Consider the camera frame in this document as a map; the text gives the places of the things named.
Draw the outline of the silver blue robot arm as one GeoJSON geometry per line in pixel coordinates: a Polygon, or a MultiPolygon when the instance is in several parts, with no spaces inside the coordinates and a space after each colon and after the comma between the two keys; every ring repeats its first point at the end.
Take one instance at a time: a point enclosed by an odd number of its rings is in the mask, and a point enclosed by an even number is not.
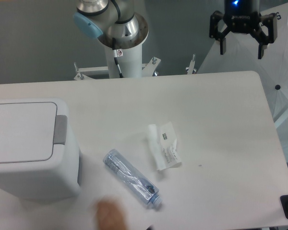
{"type": "MultiPolygon", "coordinates": [[[[220,42],[224,54],[226,35],[230,32],[250,34],[259,44],[258,58],[264,55],[268,44],[277,38],[277,14],[261,15],[257,0],[226,0],[225,12],[215,11],[210,16],[209,36],[220,42]]],[[[133,19],[132,0],[79,0],[73,19],[88,37],[98,38],[115,24],[133,19]]]]}

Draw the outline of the blurred human hand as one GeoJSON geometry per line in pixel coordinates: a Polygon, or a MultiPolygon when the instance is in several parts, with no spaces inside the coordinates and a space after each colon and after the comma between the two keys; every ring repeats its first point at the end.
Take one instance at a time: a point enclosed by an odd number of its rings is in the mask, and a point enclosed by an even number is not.
{"type": "Polygon", "coordinates": [[[127,230],[122,207],[113,199],[101,199],[94,204],[96,225],[99,230],[127,230]]]}

